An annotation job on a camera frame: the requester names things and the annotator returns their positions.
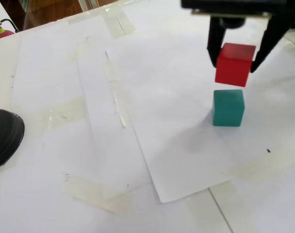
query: teal cube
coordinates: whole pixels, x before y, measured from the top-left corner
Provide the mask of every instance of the teal cube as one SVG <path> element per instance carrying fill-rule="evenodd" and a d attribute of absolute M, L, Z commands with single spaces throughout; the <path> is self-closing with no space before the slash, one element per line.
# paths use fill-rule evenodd
<path fill-rule="evenodd" d="M 245 111 L 242 90 L 216 90 L 213 93 L 213 125 L 240 126 Z"/>

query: masking tape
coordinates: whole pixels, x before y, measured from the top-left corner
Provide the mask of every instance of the masking tape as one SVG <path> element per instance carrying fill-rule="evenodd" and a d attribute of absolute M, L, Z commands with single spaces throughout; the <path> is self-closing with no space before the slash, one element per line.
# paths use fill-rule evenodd
<path fill-rule="evenodd" d="M 114 39 L 135 32 L 134 25 L 129 21 L 119 5 L 106 6 L 105 10 L 102 11 L 102 17 Z"/>
<path fill-rule="evenodd" d="M 131 111 L 127 101 L 128 98 L 126 97 L 126 92 L 124 91 L 124 86 L 120 78 L 121 75 L 117 71 L 116 66 L 112 65 L 111 61 L 106 61 L 103 68 L 109 81 L 122 125 L 127 127 L 131 123 Z"/>
<path fill-rule="evenodd" d="M 198 232 L 226 232 L 228 229 L 208 189 L 187 197 L 185 205 Z"/>
<path fill-rule="evenodd" d="M 129 21 L 127 15 L 121 9 L 119 9 L 117 12 L 117 20 L 122 27 L 125 35 L 131 34 L 136 31 L 135 26 Z"/>
<path fill-rule="evenodd" d="M 117 39 L 125 35 L 116 16 L 114 15 L 114 11 L 111 8 L 106 9 L 101 14 L 113 39 Z"/>
<path fill-rule="evenodd" d="M 230 169 L 227 175 L 259 182 L 268 179 L 295 166 L 295 140 L 267 155 L 253 159 L 237 168 Z"/>
<path fill-rule="evenodd" d="M 44 130 L 55 130 L 61 126 L 86 118 L 83 97 L 50 107 L 42 112 Z"/>
<path fill-rule="evenodd" d="M 64 191 L 82 203 L 92 205 L 115 214 L 128 216 L 131 214 L 132 199 L 130 194 L 122 194 L 105 200 L 102 196 L 104 189 L 111 189 L 104 184 L 95 183 L 82 177 L 70 176 Z"/>
<path fill-rule="evenodd" d="M 233 232 L 259 233 L 252 215 L 232 182 L 227 181 L 209 188 L 215 202 Z"/>

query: clear tape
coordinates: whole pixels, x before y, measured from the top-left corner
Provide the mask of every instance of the clear tape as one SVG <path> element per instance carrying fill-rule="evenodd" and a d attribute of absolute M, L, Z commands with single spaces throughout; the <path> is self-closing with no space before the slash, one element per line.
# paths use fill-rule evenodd
<path fill-rule="evenodd" d="M 117 72 L 116 67 L 112 65 L 111 61 L 105 62 L 103 68 L 113 93 L 117 112 L 119 113 L 122 125 L 127 127 L 131 123 L 131 111 L 120 75 Z"/>
<path fill-rule="evenodd" d="M 268 179 L 295 166 L 295 139 L 289 143 L 267 153 L 265 156 L 251 160 L 245 165 L 230 169 L 227 175 L 259 182 Z"/>
<path fill-rule="evenodd" d="M 65 184 L 64 191 L 80 200 L 82 203 L 101 208 L 122 216 L 128 216 L 132 210 L 132 198 L 130 194 L 122 194 L 105 200 L 102 197 L 103 189 L 111 188 L 104 184 L 96 183 L 82 177 L 70 176 Z"/>
<path fill-rule="evenodd" d="M 109 29 L 112 38 L 116 39 L 136 31 L 135 26 L 129 21 L 128 17 L 123 12 L 122 7 L 126 4 L 130 5 L 137 1 L 138 0 L 121 0 L 99 7 L 97 9 L 90 10 L 88 12 L 83 12 L 81 14 L 68 17 L 67 20 L 71 25 L 73 23 L 84 21 L 87 18 L 101 15 Z"/>
<path fill-rule="evenodd" d="M 232 182 L 209 188 L 233 232 L 259 233 L 252 215 Z"/>

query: red block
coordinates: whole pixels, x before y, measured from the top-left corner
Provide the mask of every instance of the red block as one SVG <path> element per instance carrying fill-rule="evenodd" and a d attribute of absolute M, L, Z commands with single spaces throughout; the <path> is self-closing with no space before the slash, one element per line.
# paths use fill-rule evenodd
<path fill-rule="evenodd" d="M 246 86 L 255 48 L 225 43 L 216 61 L 215 82 Z"/>

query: white table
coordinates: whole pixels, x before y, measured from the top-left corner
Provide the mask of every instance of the white table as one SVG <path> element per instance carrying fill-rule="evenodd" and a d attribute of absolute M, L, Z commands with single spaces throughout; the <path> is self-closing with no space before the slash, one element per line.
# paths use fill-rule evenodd
<path fill-rule="evenodd" d="M 83 53 L 75 54 L 78 62 L 85 64 L 79 73 L 88 106 L 86 122 L 90 124 L 91 140 L 95 141 L 95 138 L 111 130 L 110 126 L 105 125 L 105 119 L 98 118 L 97 124 L 103 126 L 101 130 L 90 120 L 98 117 L 99 106 L 103 104 L 97 101 L 97 95 L 106 96 L 109 104 L 114 103 L 103 71 L 103 63 L 107 61 L 105 50 L 133 31 L 160 35 L 187 30 L 185 22 L 191 22 L 191 29 L 198 27 L 205 33 L 209 19 L 189 17 L 188 11 L 180 10 L 178 1 L 119 1 L 31 31 L 65 21 L 73 28 L 75 45 L 82 45 L 86 39 L 92 38 L 89 41 L 91 45 L 87 45 Z M 28 31 L 0 40 L 0 108 L 9 111 L 14 111 L 11 106 L 12 87 L 15 88 L 19 48 L 24 33 Z M 91 53 L 89 46 L 97 48 L 97 52 Z M 129 151 L 122 150 L 123 145 L 113 138 L 111 142 L 119 154 L 112 153 L 112 157 L 101 157 L 101 153 L 95 153 L 95 157 L 90 158 L 81 153 L 79 160 L 66 157 L 55 160 L 45 150 L 41 154 L 43 157 L 28 157 L 30 152 L 25 151 L 38 151 L 38 147 L 44 149 L 47 146 L 37 141 L 37 127 L 37 124 L 27 124 L 26 137 L 21 145 L 24 150 L 18 150 L 18 154 L 0 169 L 0 233 L 295 232 L 295 169 L 253 185 L 244 181 L 226 182 L 190 197 L 162 204 L 140 150 L 129 155 Z M 127 127 L 123 133 L 129 138 L 132 131 L 133 128 Z M 51 136 L 59 137 L 62 134 L 56 130 L 52 131 Z M 67 145 L 70 141 L 65 143 L 65 148 L 72 148 L 71 144 Z M 125 143 L 131 147 L 130 151 L 139 148 L 135 138 Z M 96 151 L 106 149 L 97 143 L 95 147 Z M 47 166 L 43 170 L 36 170 L 39 163 L 47 163 Z M 101 185 L 108 187 L 108 190 L 112 185 L 114 189 L 125 186 L 125 181 L 130 179 L 129 187 L 124 187 L 129 189 L 127 199 L 131 200 L 127 212 L 110 213 L 91 203 L 81 203 L 64 191 L 66 180 L 72 175 L 86 177 L 96 185 L 99 172 Z M 14 177 L 21 179 L 21 182 L 17 182 L 17 179 L 11 182 Z"/>

